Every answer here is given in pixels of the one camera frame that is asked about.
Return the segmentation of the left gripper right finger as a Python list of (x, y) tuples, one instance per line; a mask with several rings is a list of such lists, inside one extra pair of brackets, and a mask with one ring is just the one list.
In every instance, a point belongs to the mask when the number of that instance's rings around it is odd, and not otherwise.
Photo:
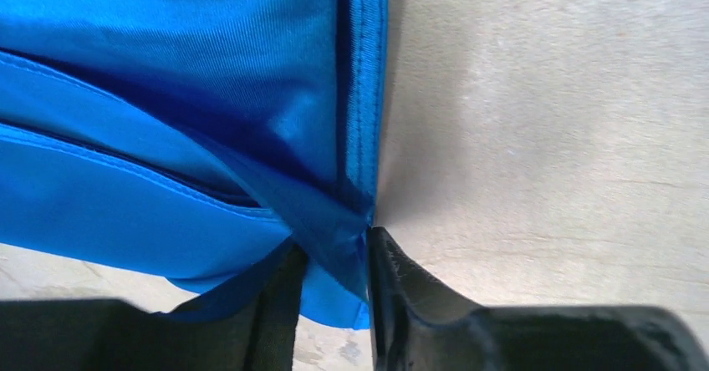
[(367, 233), (373, 361), (378, 370), (705, 370), (674, 313), (652, 306), (485, 307)]

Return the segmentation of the blue cloth napkin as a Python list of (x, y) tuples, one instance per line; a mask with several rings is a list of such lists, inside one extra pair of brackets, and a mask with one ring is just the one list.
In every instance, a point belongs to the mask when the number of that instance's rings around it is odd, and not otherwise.
[(1, 240), (367, 329), (387, 0), (1, 0)]

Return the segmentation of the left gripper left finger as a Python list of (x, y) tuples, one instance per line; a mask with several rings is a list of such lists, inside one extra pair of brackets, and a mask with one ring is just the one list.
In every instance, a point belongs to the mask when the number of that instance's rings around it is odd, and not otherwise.
[(106, 298), (4, 301), (1, 367), (289, 370), (306, 264), (285, 243), (169, 313)]

